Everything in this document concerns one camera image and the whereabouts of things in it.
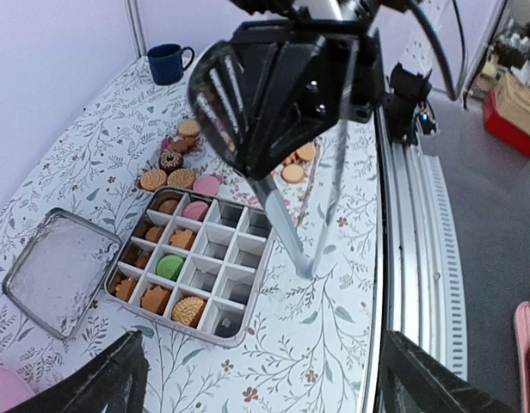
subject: green cookie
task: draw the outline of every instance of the green cookie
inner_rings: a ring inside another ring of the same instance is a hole
[[[165,256],[156,266],[156,274],[168,280],[177,281],[185,259],[180,256]]]

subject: gray floor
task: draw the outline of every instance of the gray floor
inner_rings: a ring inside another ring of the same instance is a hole
[[[530,299],[530,163],[469,112],[430,99],[441,134],[422,142],[441,158],[462,261],[468,327],[468,379],[520,408],[513,316]]]

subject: empty compartment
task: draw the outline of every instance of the empty compartment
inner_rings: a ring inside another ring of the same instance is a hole
[[[147,271],[166,280],[177,281],[182,273],[188,251],[160,246],[152,256]]]
[[[178,211],[183,192],[171,188],[158,191],[152,200],[151,210],[173,215]]]
[[[216,296],[242,305],[248,304],[256,272],[250,268],[227,264],[221,274]]]
[[[169,302],[167,317],[176,323],[196,328],[204,314],[209,294],[188,287],[179,287]]]
[[[162,243],[180,250],[190,251],[194,246],[200,227],[200,222],[175,217],[173,222],[166,228]]]
[[[119,266],[109,277],[106,288],[111,295],[127,302],[142,274],[143,272],[137,268]]]
[[[246,208],[243,219],[240,223],[240,231],[256,237],[267,238],[271,233],[273,226],[269,222],[264,212]]]
[[[155,247],[154,243],[132,237],[122,251],[119,261],[139,269],[145,269]]]
[[[170,218],[166,214],[148,210],[135,227],[132,235],[151,243],[158,243]]]
[[[265,239],[237,234],[228,262],[244,267],[257,268],[262,259],[265,244]]]
[[[183,285],[210,293],[221,269],[221,262],[204,256],[190,256],[179,282]]]
[[[216,200],[209,213],[209,222],[236,228],[242,216],[243,206],[226,200]]]
[[[214,299],[208,304],[199,330],[222,338],[233,337],[240,331],[243,316],[240,306],[231,306]]]
[[[183,218],[203,222],[212,209],[213,199],[205,195],[187,194],[188,202],[182,206],[179,213]]]
[[[140,280],[129,303],[161,316],[165,313],[172,291],[170,286],[144,278]]]
[[[206,223],[198,237],[194,252],[217,260],[224,260],[234,229],[228,226]]]

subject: flower pattern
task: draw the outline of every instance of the flower pattern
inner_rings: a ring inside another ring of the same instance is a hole
[[[137,329],[150,364],[145,407],[153,413],[355,411],[373,308],[378,180],[372,120],[349,125],[336,224],[314,278],[295,276],[276,242],[238,348],[176,333],[104,293],[76,335],[60,341],[2,295],[3,277],[53,207],[126,239],[151,196],[136,189],[138,177],[156,165],[162,138],[190,116],[186,81],[158,87],[145,59],[131,65],[59,137],[1,211],[0,364],[43,391]],[[336,136],[333,128],[317,139],[317,161],[305,184],[274,177],[308,251],[327,211],[321,191],[330,185]],[[246,182],[205,142],[186,161],[197,174],[221,176],[222,198],[257,205]]]

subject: blue mug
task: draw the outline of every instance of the blue mug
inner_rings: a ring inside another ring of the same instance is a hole
[[[182,55],[186,51],[190,51],[192,56],[183,66]],[[194,49],[177,44],[166,44],[153,47],[146,55],[151,67],[152,80],[155,84],[165,86],[181,80],[183,72],[193,63]]]

